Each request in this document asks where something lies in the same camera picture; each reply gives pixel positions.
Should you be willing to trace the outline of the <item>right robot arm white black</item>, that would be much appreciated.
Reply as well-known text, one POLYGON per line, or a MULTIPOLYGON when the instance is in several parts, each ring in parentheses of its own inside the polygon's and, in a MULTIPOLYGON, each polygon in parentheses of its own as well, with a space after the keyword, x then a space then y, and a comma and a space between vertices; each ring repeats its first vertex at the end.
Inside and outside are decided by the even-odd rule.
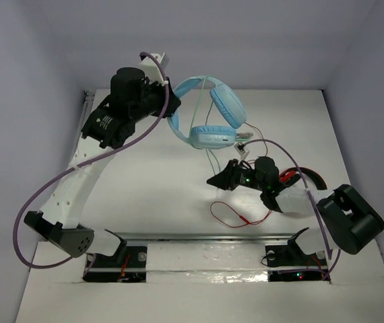
POLYGON ((270 210, 287 215, 314 215, 318 229, 302 229, 289 245, 287 255, 294 264, 305 263, 319 250, 339 249, 358 254, 384 230, 384 220, 370 204, 348 185, 333 190, 300 188, 283 181, 270 157, 259 157, 253 166, 232 159, 207 184, 233 191, 238 186, 258 190, 262 203, 270 210))

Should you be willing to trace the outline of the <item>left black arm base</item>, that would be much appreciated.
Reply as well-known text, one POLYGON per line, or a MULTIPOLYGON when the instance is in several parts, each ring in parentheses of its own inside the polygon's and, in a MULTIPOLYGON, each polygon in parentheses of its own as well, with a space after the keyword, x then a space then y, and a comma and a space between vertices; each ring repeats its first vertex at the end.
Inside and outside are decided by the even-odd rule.
POLYGON ((113 256, 88 254, 82 279, 87 283, 145 283, 147 246, 128 246, 118 234, 106 232, 120 241, 113 256))

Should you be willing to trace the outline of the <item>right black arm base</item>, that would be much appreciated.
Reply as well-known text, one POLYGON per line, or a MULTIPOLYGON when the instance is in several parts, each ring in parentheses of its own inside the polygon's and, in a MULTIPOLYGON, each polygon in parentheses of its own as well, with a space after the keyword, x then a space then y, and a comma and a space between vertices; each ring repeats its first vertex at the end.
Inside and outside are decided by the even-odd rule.
POLYGON ((297 244, 298 237, 308 228, 290 237, 285 244, 267 245, 261 264, 267 268, 271 282, 328 281, 328 266, 325 256, 305 254, 297 244))

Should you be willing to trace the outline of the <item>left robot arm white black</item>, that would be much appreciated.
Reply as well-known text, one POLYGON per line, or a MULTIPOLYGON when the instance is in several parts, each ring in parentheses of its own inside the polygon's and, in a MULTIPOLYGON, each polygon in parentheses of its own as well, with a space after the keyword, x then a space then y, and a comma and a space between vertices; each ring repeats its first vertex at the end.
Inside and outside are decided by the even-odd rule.
POLYGON ((172 116, 180 104, 167 76, 155 80, 139 68, 119 69, 109 95, 85 122, 68 168, 44 185, 56 184, 55 191, 39 210, 21 212, 24 223, 70 258, 100 254, 111 265, 121 264, 126 241, 109 230, 97 233, 79 219, 105 167, 115 154, 138 142, 129 140, 136 124, 149 116, 172 116))

